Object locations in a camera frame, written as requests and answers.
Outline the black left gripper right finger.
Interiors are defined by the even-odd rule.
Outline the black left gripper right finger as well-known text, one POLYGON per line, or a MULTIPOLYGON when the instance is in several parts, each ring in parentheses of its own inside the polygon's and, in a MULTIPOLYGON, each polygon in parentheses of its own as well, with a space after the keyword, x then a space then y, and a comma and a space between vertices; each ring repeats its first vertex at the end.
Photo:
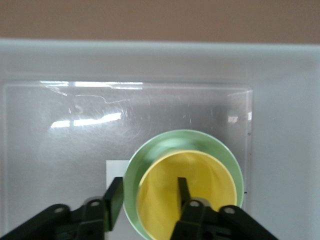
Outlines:
POLYGON ((172 240, 276 240, 277 238, 236 205, 218 211, 205 198, 192 197, 187 179, 177 178, 180 217, 172 240))

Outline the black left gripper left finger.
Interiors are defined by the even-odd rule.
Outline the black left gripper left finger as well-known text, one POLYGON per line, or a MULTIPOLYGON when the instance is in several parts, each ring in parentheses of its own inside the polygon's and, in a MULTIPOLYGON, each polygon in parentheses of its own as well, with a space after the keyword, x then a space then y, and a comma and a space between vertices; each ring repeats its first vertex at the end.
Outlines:
POLYGON ((76 210, 54 204, 1 237, 2 240, 104 240, 116 224, 124 200, 122 177, 103 196, 91 197, 76 210))

